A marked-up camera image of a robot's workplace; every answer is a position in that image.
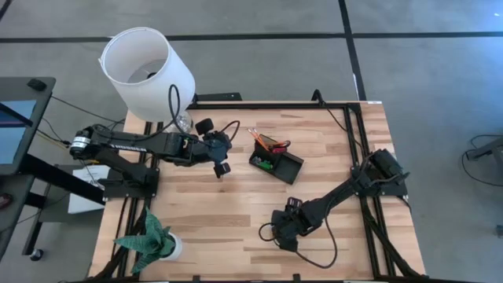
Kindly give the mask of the grey side desk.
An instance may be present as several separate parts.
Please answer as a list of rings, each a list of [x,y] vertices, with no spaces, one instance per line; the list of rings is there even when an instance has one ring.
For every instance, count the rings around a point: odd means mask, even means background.
[[[27,86],[30,79],[42,80],[47,88],[44,91],[33,90]],[[0,101],[36,100],[31,115],[33,126],[25,132],[21,142],[17,169],[10,175],[0,175],[0,198],[10,199],[9,204],[0,205],[0,260],[6,253],[24,206],[41,209],[46,202],[44,196],[31,192],[31,186],[37,178],[42,178],[49,164],[29,154],[28,150],[50,102],[55,83],[53,77],[0,77]]]

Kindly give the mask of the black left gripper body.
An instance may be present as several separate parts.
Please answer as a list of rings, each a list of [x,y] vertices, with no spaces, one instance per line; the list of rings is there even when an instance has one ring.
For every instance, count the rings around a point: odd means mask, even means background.
[[[224,131],[214,130],[211,119],[206,118],[195,125],[196,132],[202,139],[196,139],[190,149],[190,163],[192,165],[213,162],[217,178],[230,173],[228,163],[224,161],[226,155],[226,140]]]

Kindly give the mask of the white box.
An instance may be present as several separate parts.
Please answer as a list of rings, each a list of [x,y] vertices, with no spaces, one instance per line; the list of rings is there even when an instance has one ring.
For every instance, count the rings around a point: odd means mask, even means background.
[[[72,174],[75,177],[80,178],[104,191],[105,187],[99,183],[98,180],[106,179],[108,177],[109,170],[110,168],[106,165],[90,165],[85,166],[83,169],[75,169]],[[72,193],[69,197],[68,214],[96,211],[101,210],[104,207],[105,206],[103,204],[98,204]]]

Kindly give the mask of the green plant in white pot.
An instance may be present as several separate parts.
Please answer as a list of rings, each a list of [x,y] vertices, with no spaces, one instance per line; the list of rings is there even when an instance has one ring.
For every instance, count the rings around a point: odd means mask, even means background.
[[[145,208],[145,234],[128,235],[114,240],[123,248],[141,253],[131,273],[136,274],[158,260],[175,261],[182,253],[182,240],[171,232],[169,226],[162,227],[159,219]]]

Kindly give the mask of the white shade table lamp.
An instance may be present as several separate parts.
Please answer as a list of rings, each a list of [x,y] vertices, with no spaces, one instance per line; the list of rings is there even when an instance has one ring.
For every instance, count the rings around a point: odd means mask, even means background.
[[[147,122],[162,122],[166,132],[193,129],[187,108],[196,92],[195,79],[160,31],[122,31],[110,39],[98,61],[129,112]]]

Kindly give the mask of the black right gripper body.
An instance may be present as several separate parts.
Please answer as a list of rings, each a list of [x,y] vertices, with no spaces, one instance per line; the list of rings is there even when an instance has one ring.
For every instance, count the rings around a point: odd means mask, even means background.
[[[296,252],[297,237],[305,237],[316,230],[325,218],[325,201],[322,198],[302,202],[289,197],[285,205],[284,216],[279,224],[283,226],[283,237],[277,239],[280,249]]]

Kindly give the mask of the black mesh desk organizer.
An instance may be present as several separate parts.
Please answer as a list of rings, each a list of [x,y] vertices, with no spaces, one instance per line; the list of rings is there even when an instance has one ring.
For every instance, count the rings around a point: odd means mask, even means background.
[[[260,134],[260,137],[268,145],[268,147],[273,143],[281,142],[263,134]],[[273,164],[273,169],[264,170],[259,167],[258,162],[262,160],[269,160]],[[304,160],[291,154],[289,151],[279,154],[274,154],[270,150],[266,151],[257,141],[255,141],[255,148],[252,155],[249,157],[248,162],[252,166],[265,171],[282,182],[292,185],[296,180],[301,167],[303,166]]]

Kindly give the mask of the monitor with blue screen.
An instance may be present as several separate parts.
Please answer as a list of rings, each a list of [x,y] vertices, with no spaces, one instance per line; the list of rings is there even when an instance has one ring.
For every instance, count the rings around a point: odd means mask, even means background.
[[[18,166],[18,151],[25,132],[33,126],[36,100],[0,101],[0,175],[12,174]]]

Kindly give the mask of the red-handled scissors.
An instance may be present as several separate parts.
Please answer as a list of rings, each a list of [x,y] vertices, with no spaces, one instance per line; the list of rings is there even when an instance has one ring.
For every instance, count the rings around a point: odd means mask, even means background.
[[[269,150],[274,154],[286,153],[290,145],[291,145],[290,141],[277,142],[270,145]]]

